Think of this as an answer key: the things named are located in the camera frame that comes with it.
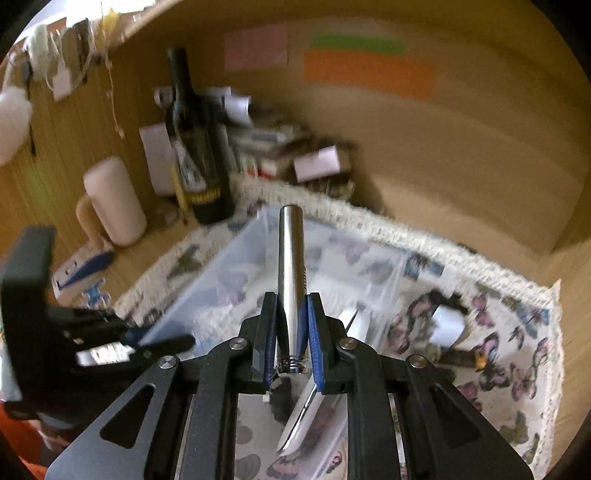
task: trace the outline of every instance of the white lace tablecloth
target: white lace tablecloth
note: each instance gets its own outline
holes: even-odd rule
[[[248,177],[235,182],[235,192],[239,200],[235,218],[198,228],[168,251],[116,302],[118,315],[139,324],[158,320],[202,267],[241,230],[257,206],[298,204],[309,218],[406,250],[410,260],[402,292],[420,297],[439,288],[461,294],[462,303],[469,308],[469,334],[460,347],[480,346],[487,363],[481,371],[454,368],[454,384],[513,445],[535,477],[543,478],[551,460],[564,374],[559,284],[540,287],[450,241],[306,190]],[[366,274],[378,278],[379,266]],[[249,314],[257,313],[256,299],[245,296],[243,302],[252,303]],[[390,342],[383,353],[407,355],[411,351],[407,332],[408,316],[393,319]],[[198,340],[213,346],[218,341],[214,337]],[[249,425],[248,419],[241,420],[240,430],[245,446],[256,441],[256,425]],[[306,454],[302,451],[294,458],[267,460],[245,448],[237,448],[237,452],[246,452],[236,460],[236,477],[241,480],[290,480]],[[335,453],[327,478],[345,477],[345,466],[343,447]]]

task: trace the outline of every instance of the silver rod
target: silver rod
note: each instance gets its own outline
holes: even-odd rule
[[[279,373],[306,371],[308,315],[304,263],[304,214],[285,205],[279,215],[277,363]]]

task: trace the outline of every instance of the blue gripper pad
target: blue gripper pad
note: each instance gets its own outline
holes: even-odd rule
[[[273,299],[273,318],[267,329],[267,343],[265,345],[265,386],[271,387],[275,375],[275,346],[277,345],[277,295]]]
[[[277,343],[277,294],[268,291],[258,315],[256,335],[252,345],[252,380],[269,388],[275,373],[275,344]]]
[[[324,391],[324,373],[335,365],[335,346],[330,336],[320,294],[310,293],[307,304],[312,373],[316,388],[322,393]]]

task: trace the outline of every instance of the butterfly print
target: butterfly print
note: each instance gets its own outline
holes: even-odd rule
[[[443,268],[443,265],[428,259],[424,255],[413,252],[408,257],[404,267],[404,276],[417,281],[419,274],[426,270],[436,277],[441,277]]]
[[[242,230],[244,227],[246,227],[247,224],[247,219],[232,220],[231,222],[226,223],[226,227],[228,227],[230,233],[236,234],[239,233],[240,230]]]
[[[523,342],[525,341],[525,333],[523,332],[522,328],[515,327],[515,330],[511,332],[509,341],[512,341],[514,338],[517,339],[517,349],[521,350],[521,348],[523,347]]]
[[[523,324],[525,332],[534,339],[538,338],[538,328],[541,325],[548,326],[550,324],[550,313],[546,309],[529,307],[512,297],[505,297],[502,302],[515,312]]]
[[[506,369],[495,364],[499,356],[499,334],[492,332],[484,339],[484,343],[479,346],[479,349],[481,354],[486,358],[486,366],[479,377],[480,388],[488,392],[495,387],[509,387],[511,380],[506,373]]]
[[[343,463],[343,454],[341,452],[337,452],[336,455],[332,457],[330,465],[326,469],[326,473],[334,472],[341,463]]]
[[[499,333],[492,332],[488,335],[482,345],[479,345],[480,352],[486,358],[486,363],[494,363],[499,356]]]
[[[189,248],[187,248],[170,269],[170,272],[168,272],[168,275],[166,275],[166,279],[172,280],[173,278],[185,273],[196,272],[200,270],[202,263],[199,260],[195,260],[193,258],[197,250],[199,250],[198,245],[191,245]]]
[[[254,453],[234,461],[234,477],[238,480],[254,480],[261,469],[261,458]]]
[[[538,433],[536,433],[534,435],[534,444],[532,445],[532,447],[527,452],[525,452],[523,455],[521,455],[521,458],[523,458],[524,462],[527,463],[528,465],[531,465],[532,462],[534,461],[535,453],[538,449],[539,443],[540,443],[540,435]]]
[[[207,290],[196,291],[193,301],[199,307],[225,307],[239,305],[246,299],[244,288],[248,277],[242,272],[221,271],[217,274],[218,283]]]
[[[261,208],[263,208],[263,206],[265,206],[266,204],[267,203],[265,200],[257,199],[246,208],[246,214],[249,217],[254,217],[258,214],[259,210],[261,210]]]
[[[329,237],[329,243],[339,247],[343,251],[349,265],[355,265],[361,259],[361,255],[369,252],[369,244],[367,242],[342,235],[341,233],[333,233]]]
[[[507,388],[511,385],[509,375],[507,375],[505,367],[495,364],[487,364],[480,373],[478,379],[480,388],[485,392],[489,392],[493,388]]]
[[[360,276],[368,275],[371,278],[371,283],[374,285],[381,285],[392,276],[394,266],[390,260],[375,261],[366,269],[359,272]]]
[[[536,380],[538,380],[538,369],[536,367],[529,367],[525,372],[511,363],[511,378],[513,386],[511,387],[511,397],[515,401],[519,401],[524,395],[529,399],[535,397],[538,391]]]
[[[482,413],[482,403],[478,401],[478,387],[473,381],[458,385],[456,388],[470,400],[475,409]]]
[[[390,324],[388,329],[388,347],[394,353],[404,353],[410,347],[409,332],[402,327],[402,316],[396,315],[394,321]]]
[[[535,349],[532,365],[541,367],[548,361],[548,337],[542,338]]]
[[[302,456],[303,452],[298,451],[279,457],[267,468],[267,476],[277,480],[295,480],[300,471]]]
[[[490,298],[495,299],[495,300],[499,300],[501,298],[501,294],[499,292],[497,292],[496,290],[493,290],[492,288],[487,287],[486,285],[480,283],[479,281],[476,282],[476,288],[478,288],[478,290],[485,294],[488,295]]]
[[[515,426],[510,427],[508,425],[503,425],[499,429],[499,433],[507,442],[514,445],[523,445],[530,439],[527,430],[528,428],[525,421],[525,414],[520,410],[517,412],[517,416],[515,418]]]
[[[317,272],[320,269],[320,259],[322,258],[322,247],[306,248],[306,270]]]
[[[486,294],[479,293],[472,298],[472,305],[478,311],[476,314],[476,323],[481,327],[493,328],[495,323],[486,311]]]
[[[238,445],[245,445],[252,441],[253,438],[252,429],[245,425],[238,425],[236,427],[236,443]]]

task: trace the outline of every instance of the clear plastic box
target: clear plastic box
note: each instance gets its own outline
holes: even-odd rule
[[[142,339],[142,345],[191,333],[192,351],[208,353],[236,336],[244,318],[260,312],[262,295],[277,290],[279,210],[264,207],[224,248]],[[317,291],[327,315],[360,303],[374,313],[369,338],[381,335],[397,298],[407,255],[354,233],[304,221],[308,292]]]

